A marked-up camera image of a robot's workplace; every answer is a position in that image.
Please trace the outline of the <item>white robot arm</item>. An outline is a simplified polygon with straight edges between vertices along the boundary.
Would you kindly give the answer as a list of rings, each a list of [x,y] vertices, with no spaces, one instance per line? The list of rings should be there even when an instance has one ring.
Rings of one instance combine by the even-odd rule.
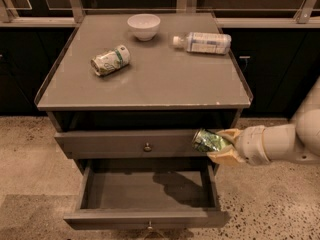
[[[286,161],[297,164],[320,162],[320,77],[308,92],[290,122],[284,125],[227,129],[218,132],[231,145],[208,152],[212,162],[253,166]]]

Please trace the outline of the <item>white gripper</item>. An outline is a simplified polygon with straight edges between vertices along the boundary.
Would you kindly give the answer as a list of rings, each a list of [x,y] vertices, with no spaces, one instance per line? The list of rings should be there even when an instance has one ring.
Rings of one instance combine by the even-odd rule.
[[[220,165],[237,166],[245,161],[253,166],[270,163],[263,146],[265,126],[253,126],[244,130],[237,128],[220,130],[217,135],[235,145],[228,145],[221,151],[208,152],[212,162]]]

